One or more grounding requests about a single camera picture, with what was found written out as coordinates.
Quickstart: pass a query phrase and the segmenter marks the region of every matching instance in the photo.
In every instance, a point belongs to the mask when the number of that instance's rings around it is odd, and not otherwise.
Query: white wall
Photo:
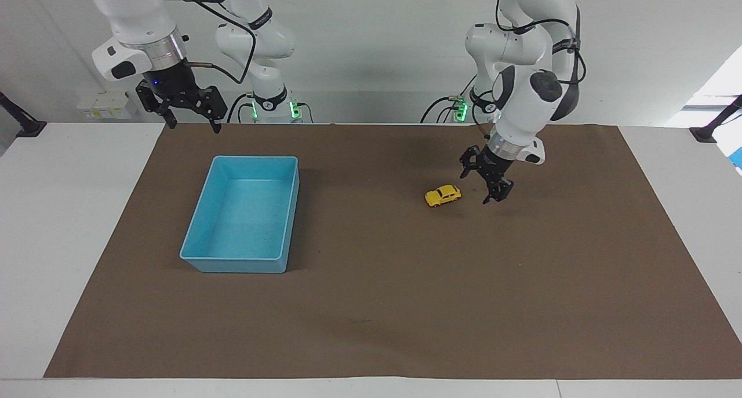
[[[0,87],[32,114],[74,121],[77,93],[98,87],[90,52],[111,32],[91,0],[38,0],[47,20],[32,1],[0,1]],[[474,74],[464,36],[472,24],[492,20],[494,2],[270,0],[299,38],[294,57],[280,62],[286,83],[312,103],[318,121],[332,122],[415,122],[430,101],[459,92]],[[665,124],[742,45],[739,2],[578,0],[589,72],[568,121]],[[169,9],[191,36],[189,59],[238,71],[214,45],[214,16],[185,2],[169,2]],[[48,31],[57,27],[55,39]],[[243,91],[218,73],[198,76],[230,101]],[[132,90],[137,82],[104,86]],[[178,117],[198,120],[182,111]]]

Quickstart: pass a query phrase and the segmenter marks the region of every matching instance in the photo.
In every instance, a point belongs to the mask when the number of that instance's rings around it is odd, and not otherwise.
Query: blue bin
[[[201,272],[285,272],[298,194],[297,158],[215,157],[180,258]]]

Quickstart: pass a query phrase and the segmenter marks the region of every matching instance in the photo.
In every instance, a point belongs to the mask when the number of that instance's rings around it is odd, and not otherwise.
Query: green light
[[[456,121],[464,123],[466,121],[466,114],[469,112],[469,104],[466,101],[459,100],[461,107],[456,112]]]
[[[299,110],[299,107],[296,107],[296,104],[293,101],[290,101],[289,105],[291,107],[292,118],[294,118],[294,120],[301,118],[301,110]]]

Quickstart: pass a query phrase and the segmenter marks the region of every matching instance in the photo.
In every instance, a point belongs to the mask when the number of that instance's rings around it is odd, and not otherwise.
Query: toy car
[[[461,198],[461,190],[455,185],[443,185],[435,191],[429,191],[425,194],[425,202],[433,207],[455,202],[459,198]]]

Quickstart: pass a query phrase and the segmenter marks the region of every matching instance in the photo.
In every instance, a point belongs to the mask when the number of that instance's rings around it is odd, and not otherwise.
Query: brown table surface
[[[546,164],[516,164],[508,200],[482,206],[484,181],[458,179],[474,127],[164,130],[46,376],[742,378],[618,129],[541,138]],[[216,155],[299,158],[286,274],[178,258]],[[453,182],[461,200],[425,205]]]

